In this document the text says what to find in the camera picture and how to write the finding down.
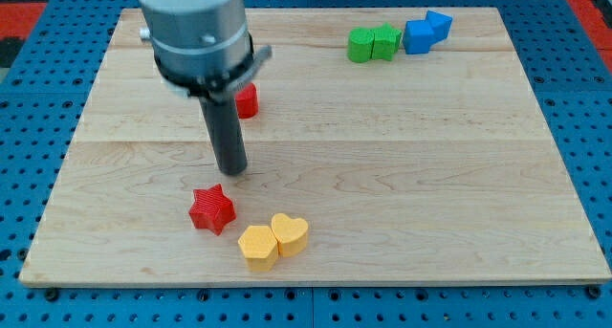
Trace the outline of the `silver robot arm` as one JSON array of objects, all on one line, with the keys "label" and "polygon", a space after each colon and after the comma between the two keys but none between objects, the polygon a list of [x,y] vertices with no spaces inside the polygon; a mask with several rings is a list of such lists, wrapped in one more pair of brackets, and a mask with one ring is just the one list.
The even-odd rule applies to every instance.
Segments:
[{"label": "silver robot arm", "polygon": [[138,0],[162,76],[192,97],[230,99],[272,48],[256,51],[244,0]]}]

